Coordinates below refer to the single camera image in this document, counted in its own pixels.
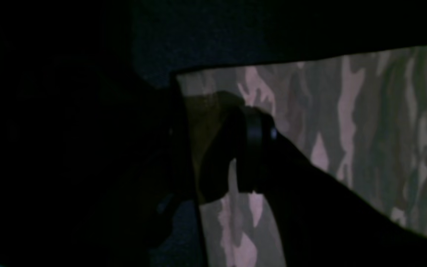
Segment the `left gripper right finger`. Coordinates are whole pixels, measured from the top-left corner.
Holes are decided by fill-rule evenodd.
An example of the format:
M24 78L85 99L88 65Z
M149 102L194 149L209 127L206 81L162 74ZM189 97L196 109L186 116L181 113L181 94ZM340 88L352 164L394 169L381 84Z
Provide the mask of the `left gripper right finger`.
M427 237L315 167L271 115L247 106L227 111L201 165L204 203L227 194L232 159L239 192L266 198L289 267L427 267Z

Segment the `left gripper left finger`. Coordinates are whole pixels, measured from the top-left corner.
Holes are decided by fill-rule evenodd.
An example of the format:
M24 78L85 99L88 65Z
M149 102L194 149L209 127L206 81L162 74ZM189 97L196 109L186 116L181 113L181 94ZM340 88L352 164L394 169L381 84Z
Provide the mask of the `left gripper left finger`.
M201 267L172 74L201 0L0 0L0 265Z

